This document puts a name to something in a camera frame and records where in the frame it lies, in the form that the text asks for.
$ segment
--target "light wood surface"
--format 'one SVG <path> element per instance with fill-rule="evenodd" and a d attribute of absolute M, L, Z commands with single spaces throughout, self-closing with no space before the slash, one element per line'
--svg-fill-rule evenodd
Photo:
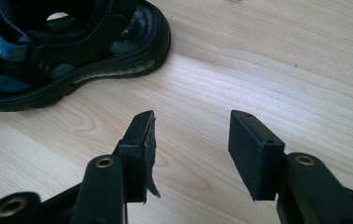
<path fill-rule="evenodd" d="M 162 198 L 129 204 L 130 223 L 279 222 L 275 202 L 252 202 L 227 151 L 232 109 L 353 189 L 353 1 L 150 2 L 172 28 L 160 70 L 0 113 L 0 198 L 29 190 L 44 201 L 74 186 L 147 110 L 157 117 Z"/>

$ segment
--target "round hole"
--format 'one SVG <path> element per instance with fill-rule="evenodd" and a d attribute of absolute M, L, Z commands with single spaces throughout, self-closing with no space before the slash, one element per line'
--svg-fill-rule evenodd
<path fill-rule="evenodd" d="M 67 17 L 67 16 L 69 15 L 66 12 L 56 12 L 48 16 L 48 21 L 60 19 L 62 17 Z"/>
<path fill-rule="evenodd" d="M 316 162 L 313 159 L 311 159 L 310 157 L 307 157 L 307 156 L 297 156 L 297 157 L 295 157 L 295 160 L 303 165 L 316 164 Z"/>
<path fill-rule="evenodd" d="M 0 217 L 10 217 L 21 211 L 27 204 L 25 198 L 12 198 L 0 206 Z"/>
<path fill-rule="evenodd" d="M 103 158 L 95 164 L 99 168 L 105 168 L 108 166 L 111 166 L 113 164 L 113 159 L 112 158 Z"/>

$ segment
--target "velcro strap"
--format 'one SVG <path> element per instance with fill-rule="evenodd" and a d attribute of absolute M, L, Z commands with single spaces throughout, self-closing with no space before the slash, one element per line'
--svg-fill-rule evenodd
<path fill-rule="evenodd" d="M 0 0 L 1 57 L 11 62 L 36 63 L 44 60 L 78 65 L 109 55 L 111 44 L 133 16 L 137 0 L 97 0 L 96 4 L 93 15 L 97 19 L 87 29 L 88 32 L 68 43 L 46 41 L 40 36 L 31 41 L 30 32 L 27 30 L 25 33 L 18 27 L 9 0 Z"/>
<path fill-rule="evenodd" d="M 28 43 L 18 42 L 21 37 L 27 38 L 27 35 L 10 21 L 7 13 L 8 9 L 8 1 L 0 0 L 0 31 L 7 31 L 6 35 L 0 32 L 0 55 L 12 62 L 22 62 L 27 57 L 29 45 Z M 6 40 L 4 36 L 15 38 L 15 41 Z"/>
<path fill-rule="evenodd" d="M 111 43 L 120 35 L 127 22 L 121 16 L 108 15 L 102 19 L 90 35 L 78 42 L 32 46 L 29 60 L 31 62 L 49 60 L 79 65 L 101 59 L 109 55 Z"/>

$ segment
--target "shoe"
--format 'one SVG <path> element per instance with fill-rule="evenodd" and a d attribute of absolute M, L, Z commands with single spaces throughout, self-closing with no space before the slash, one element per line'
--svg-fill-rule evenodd
<path fill-rule="evenodd" d="M 170 42 L 147 1 L 0 0 L 0 111 L 52 105 L 97 78 L 149 74 Z"/>

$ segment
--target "metal grommet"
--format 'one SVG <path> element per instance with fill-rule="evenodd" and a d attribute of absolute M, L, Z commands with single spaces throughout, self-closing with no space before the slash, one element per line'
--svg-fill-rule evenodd
<path fill-rule="evenodd" d="M 112 164 L 113 164 L 112 158 L 102 158 L 95 163 L 95 165 L 99 168 L 106 168 L 108 166 L 111 166 Z"/>
<path fill-rule="evenodd" d="M 314 165 L 316 162 L 308 156 L 297 156 L 295 160 L 303 165 Z"/>
<path fill-rule="evenodd" d="M 28 204 L 22 197 L 16 197 L 8 200 L 0 206 L 0 217 L 10 217 L 20 212 Z"/>

